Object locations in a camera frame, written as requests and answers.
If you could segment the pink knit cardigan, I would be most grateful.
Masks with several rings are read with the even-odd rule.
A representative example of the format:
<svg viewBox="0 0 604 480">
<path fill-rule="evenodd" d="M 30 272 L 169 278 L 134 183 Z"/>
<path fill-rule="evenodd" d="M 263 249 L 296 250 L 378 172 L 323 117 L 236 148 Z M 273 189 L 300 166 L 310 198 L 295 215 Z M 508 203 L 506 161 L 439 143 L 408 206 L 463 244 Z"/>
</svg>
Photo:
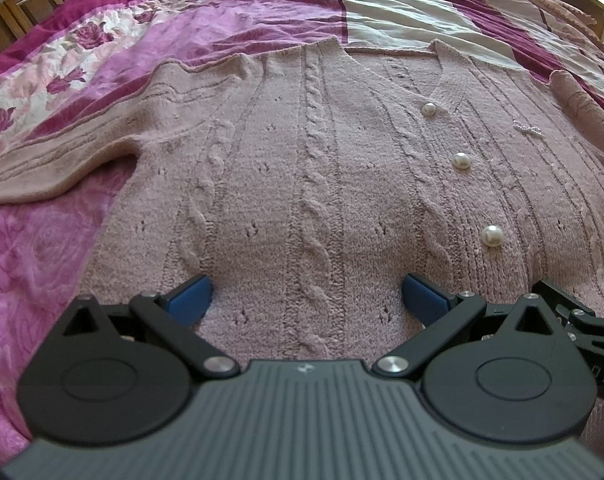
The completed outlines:
<svg viewBox="0 0 604 480">
<path fill-rule="evenodd" d="M 0 152 L 0 207 L 66 196 L 33 259 L 43 311 L 0 278 L 0 462 L 14 384 L 77 292 L 119 302 L 202 273 L 200 334 L 252 358 L 373 360 L 416 333 L 411 271 L 507 302 L 549 278 L 604 316 L 604 105 L 440 41 L 326 39 L 158 65 L 133 92 Z"/>
</svg>

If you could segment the pink purple striped bedspread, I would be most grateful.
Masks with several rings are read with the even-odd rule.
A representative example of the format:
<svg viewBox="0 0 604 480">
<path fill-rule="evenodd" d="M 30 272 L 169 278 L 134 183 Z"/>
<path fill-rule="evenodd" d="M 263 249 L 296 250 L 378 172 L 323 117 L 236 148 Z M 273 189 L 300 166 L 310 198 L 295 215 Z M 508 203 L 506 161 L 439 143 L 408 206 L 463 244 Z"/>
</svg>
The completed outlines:
<svg viewBox="0 0 604 480">
<path fill-rule="evenodd" d="M 0 152 L 133 92 L 165 61 L 201 67 L 326 39 L 397 51 L 440 41 L 540 81 L 566 70 L 604 105 L 604 53 L 530 0 L 138 0 L 83 18 L 0 76 Z M 54 266 L 33 249 L 52 221 L 72 224 L 66 196 L 0 207 L 0 278 L 14 309 L 43 311 L 35 282 Z"/>
</svg>

